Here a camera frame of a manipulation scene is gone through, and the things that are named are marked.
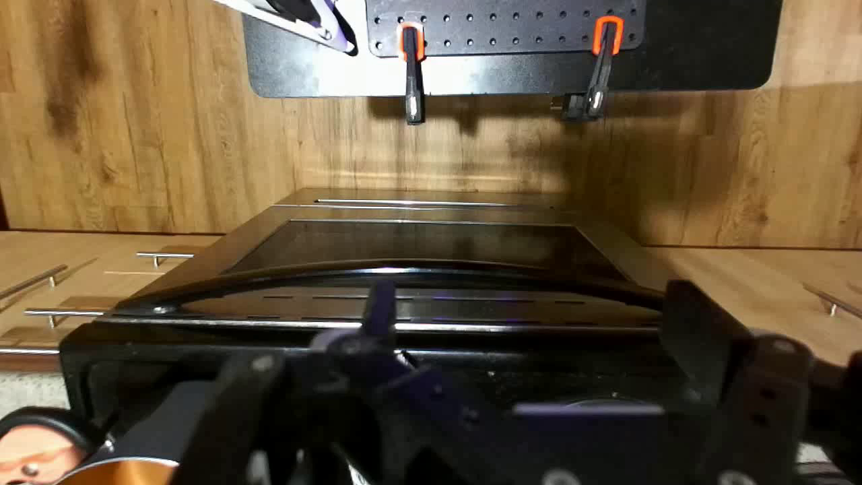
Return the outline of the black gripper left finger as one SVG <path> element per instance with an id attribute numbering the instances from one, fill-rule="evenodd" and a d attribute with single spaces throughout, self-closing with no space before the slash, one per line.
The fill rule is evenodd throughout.
<path id="1" fill-rule="evenodd" d="M 176 485 L 285 485 L 293 462 L 281 437 L 276 353 L 229 357 L 176 469 Z"/>

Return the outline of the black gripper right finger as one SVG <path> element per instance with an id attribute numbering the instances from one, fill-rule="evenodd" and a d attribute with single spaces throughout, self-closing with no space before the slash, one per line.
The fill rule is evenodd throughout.
<path id="1" fill-rule="evenodd" d="M 664 348 L 688 379 L 697 485 L 790 485 L 809 411 L 814 353 L 781 333 L 757 333 L 695 283 L 670 281 Z"/>

